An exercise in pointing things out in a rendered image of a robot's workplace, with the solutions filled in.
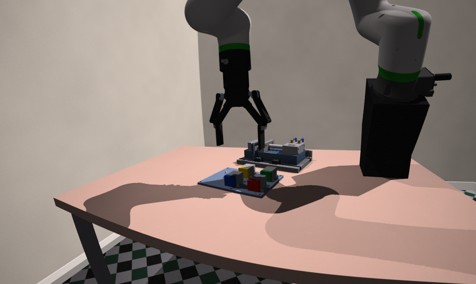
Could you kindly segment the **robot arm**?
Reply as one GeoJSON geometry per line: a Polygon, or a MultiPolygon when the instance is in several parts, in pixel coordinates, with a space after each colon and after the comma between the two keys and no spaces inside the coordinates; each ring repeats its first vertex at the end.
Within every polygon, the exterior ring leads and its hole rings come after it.
{"type": "MultiPolygon", "coordinates": [[[[252,22],[237,7],[243,0],[187,0],[190,27],[217,37],[220,72],[251,70],[249,37],[252,22]]],[[[434,74],[424,63],[431,15],[424,10],[391,5],[387,0],[349,0],[358,33],[379,46],[376,95],[391,102],[432,97],[435,81],[451,80],[451,73],[434,74]]]]}

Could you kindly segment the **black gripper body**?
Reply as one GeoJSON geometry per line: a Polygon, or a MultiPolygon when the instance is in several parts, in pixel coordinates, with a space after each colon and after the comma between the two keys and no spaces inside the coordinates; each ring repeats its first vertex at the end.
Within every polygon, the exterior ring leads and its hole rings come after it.
{"type": "Polygon", "coordinates": [[[248,70],[230,70],[223,72],[224,99],[229,95],[233,96],[230,102],[231,107],[242,107],[236,99],[236,95],[247,103],[249,99],[249,72],[248,70]]]}

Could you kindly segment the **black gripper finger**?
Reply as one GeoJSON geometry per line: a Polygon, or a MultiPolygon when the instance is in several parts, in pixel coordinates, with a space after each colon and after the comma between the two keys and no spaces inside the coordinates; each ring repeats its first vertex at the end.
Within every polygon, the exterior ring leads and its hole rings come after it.
{"type": "Polygon", "coordinates": [[[214,108],[213,108],[213,111],[212,111],[212,114],[211,114],[211,117],[210,117],[210,123],[214,124],[217,146],[220,146],[220,145],[223,144],[222,121],[226,117],[227,113],[230,111],[230,108],[232,108],[229,105],[232,99],[233,99],[233,96],[229,95],[228,98],[227,98],[227,101],[223,105],[224,94],[223,93],[217,93],[216,94],[216,101],[215,101],[215,105],[214,105],[214,108]],[[223,108],[221,110],[222,105],[223,105],[223,108]]]}
{"type": "Polygon", "coordinates": [[[240,95],[236,95],[237,101],[246,108],[249,114],[253,117],[253,119],[257,122],[258,126],[258,149],[265,148],[265,137],[264,137],[264,130],[267,128],[267,124],[271,122],[271,118],[266,111],[264,104],[262,103],[260,92],[258,90],[253,90],[248,92],[249,96],[253,99],[256,107],[258,108],[259,113],[256,109],[252,106],[252,103],[248,100],[246,102],[240,97],[240,95]]]}

